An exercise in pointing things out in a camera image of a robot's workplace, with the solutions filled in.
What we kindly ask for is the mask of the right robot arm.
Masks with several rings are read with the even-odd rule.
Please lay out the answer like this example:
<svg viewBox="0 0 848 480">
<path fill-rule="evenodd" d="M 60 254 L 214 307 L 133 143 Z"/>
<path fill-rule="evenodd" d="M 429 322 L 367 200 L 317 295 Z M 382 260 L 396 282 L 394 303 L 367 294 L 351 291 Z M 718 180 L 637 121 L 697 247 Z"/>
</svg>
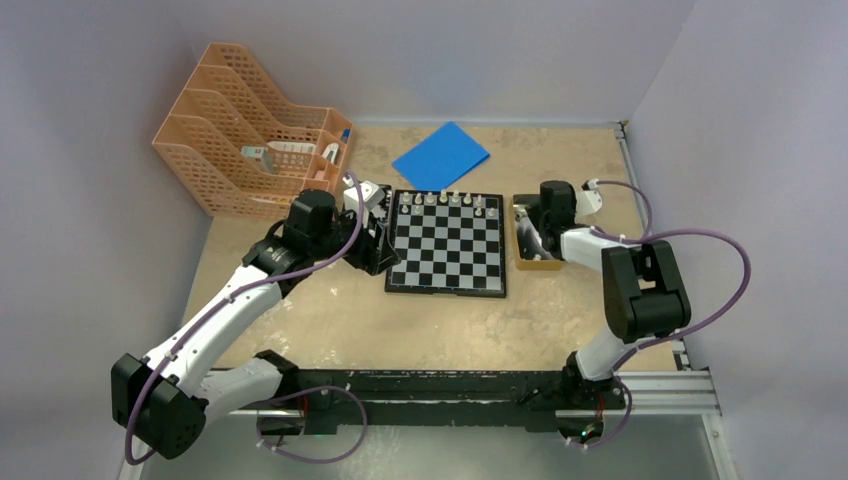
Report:
<svg viewBox="0 0 848 480">
<path fill-rule="evenodd" d="M 546 253 L 601 273 L 606 326 L 569 356 L 561 381 L 564 399 L 584 407 L 611 388 L 629 352 L 688 326 L 691 305 L 668 242 L 603 238 L 577 221 L 577 206 L 571 184 L 544 181 L 528 216 Z"/>
</svg>

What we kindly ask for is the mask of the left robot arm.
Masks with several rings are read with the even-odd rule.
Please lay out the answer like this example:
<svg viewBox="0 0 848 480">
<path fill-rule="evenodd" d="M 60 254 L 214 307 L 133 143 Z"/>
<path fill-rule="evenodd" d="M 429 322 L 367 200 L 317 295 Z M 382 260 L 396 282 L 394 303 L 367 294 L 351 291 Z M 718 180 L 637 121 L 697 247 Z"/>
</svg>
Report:
<svg viewBox="0 0 848 480">
<path fill-rule="evenodd" d="M 175 334 L 110 371 L 111 411 L 126 430 L 124 459 L 140 465 L 158 454 L 174 459 L 204 427 L 250 403 L 284 409 L 304 395 L 296 366 L 261 353 L 244 366 L 215 372 L 223 353 L 265 312 L 313 273 L 346 261 L 375 276 L 396 261 L 388 245 L 392 188 L 365 182 L 344 191 L 307 189 L 288 215 L 254 243 L 222 289 Z"/>
</svg>

